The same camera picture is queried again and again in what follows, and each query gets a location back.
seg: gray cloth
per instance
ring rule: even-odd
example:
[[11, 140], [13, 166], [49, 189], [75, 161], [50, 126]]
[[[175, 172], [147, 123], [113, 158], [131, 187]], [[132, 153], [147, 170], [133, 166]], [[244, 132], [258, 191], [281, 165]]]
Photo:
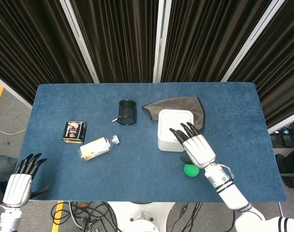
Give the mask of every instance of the gray cloth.
[[145, 105], [142, 107], [150, 113], [150, 119], [159, 120], [159, 112], [163, 109], [169, 110], [189, 110], [193, 113], [193, 124], [198, 131], [201, 131], [205, 125], [204, 108], [197, 97], [170, 98], [162, 101]]
[[0, 203], [11, 174], [14, 173], [18, 158], [0, 155]]

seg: table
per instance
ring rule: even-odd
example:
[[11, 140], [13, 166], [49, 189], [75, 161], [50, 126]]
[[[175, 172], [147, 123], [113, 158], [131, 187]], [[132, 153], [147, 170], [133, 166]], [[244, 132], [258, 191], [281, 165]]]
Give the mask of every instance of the table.
[[[39, 85], [19, 161], [30, 153], [48, 158], [32, 184], [51, 189], [38, 200], [221, 202], [200, 172], [183, 173], [181, 154], [157, 147], [157, 121], [141, 106], [159, 100], [196, 96], [205, 109], [202, 134], [216, 162], [231, 167], [235, 184], [250, 202], [282, 202], [285, 191], [264, 115], [252, 83], [45, 84]], [[118, 102], [137, 103], [132, 126], [112, 123]], [[120, 144], [89, 161], [79, 144], [61, 140], [66, 121], [87, 123], [85, 144], [118, 135]]]

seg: bottle label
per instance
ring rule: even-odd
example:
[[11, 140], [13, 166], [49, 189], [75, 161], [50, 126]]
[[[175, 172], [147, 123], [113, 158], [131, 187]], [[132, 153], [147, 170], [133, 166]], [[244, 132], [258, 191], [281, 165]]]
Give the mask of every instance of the bottle label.
[[91, 143], [80, 147], [81, 155], [85, 160], [89, 160], [93, 157], [99, 156], [109, 151], [108, 144], [104, 137], [97, 139]]

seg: white robotic hand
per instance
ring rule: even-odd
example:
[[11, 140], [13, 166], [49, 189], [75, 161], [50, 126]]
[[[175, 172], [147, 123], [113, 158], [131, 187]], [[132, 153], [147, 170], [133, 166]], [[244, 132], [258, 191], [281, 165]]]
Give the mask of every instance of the white robotic hand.
[[21, 220], [20, 210], [29, 199], [42, 195], [47, 192], [50, 186], [46, 186], [41, 191], [31, 193], [32, 179], [34, 178], [39, 166], [47, 159], [36, 160], [41, 153], [33, 156], [30, 154], [17, 166], [15, 173], [11, 175], [3, 198], [6, 206], [0, 217], [0, 232], [16, 232]]
[[[294, 219], [275, 217], [266, 221], [260, 211], [255, 209], [233, 183], [234, 175], [231, 169], [223, 164], [215, 163], [216, 155], [204, 136], [200, 135], [191, 123], [188, 127], [181, 123], [187, 135], [181, 130], [170, 131], [183, 145], [190, 160], [185, 157], [181, 159], [185, 163], [193, 163], [201, 169], [205, 169], [205, 176], [217, 191], [228, 208], [237, 210], [242, 215], [236, 220], [237, 232], [294, 232]], [[222, 167], [231, 173], [229, 177]]]

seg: gray floor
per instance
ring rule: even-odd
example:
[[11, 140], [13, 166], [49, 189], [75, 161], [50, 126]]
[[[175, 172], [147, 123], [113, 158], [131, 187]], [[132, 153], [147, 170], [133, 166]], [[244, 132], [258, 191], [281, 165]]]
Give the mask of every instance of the gray floor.
[[[6, 90], [3, 91], [0, 99], [0, 130], [13, 133], [27, 127], [30, 109], [18, 101]], [[24, 132], [9, 136], [0, 134], [0, 154], [18, 157], [23, 142]], [[275, 154], [289, 154], [291, 149], [275, 149]], [[294, 218], [294, 189], [285, 187], [287, 192], [287, 201], [284, 202], [283, 210], [286, 217]], [[20, 224], [22, 232], [52, 230], [52, 219], [50, 210], [56, 202], [31, 201], [23, 207], [23, 218]], [[182, 203], [177, 203], [171, 210], [167, 221], [167, 231], [171, 231], [174, 221], [178, 218]], [[254, 203], [266, 219], [279, 216], [279, 209], [276, 203]], [[194, 204], [189, 204], [189, 208], [184, 217], [174, 227], [175, 232], [181, 231], [188, 219]], [[194, 222], [194, 232], [223, 232], [230, 228], [232, 223], [232, 212], [223, 203], [204, 203], [197, 219]], [[71, 220], [59, 227], [60, 232], [78, 232], [80, 231]]]

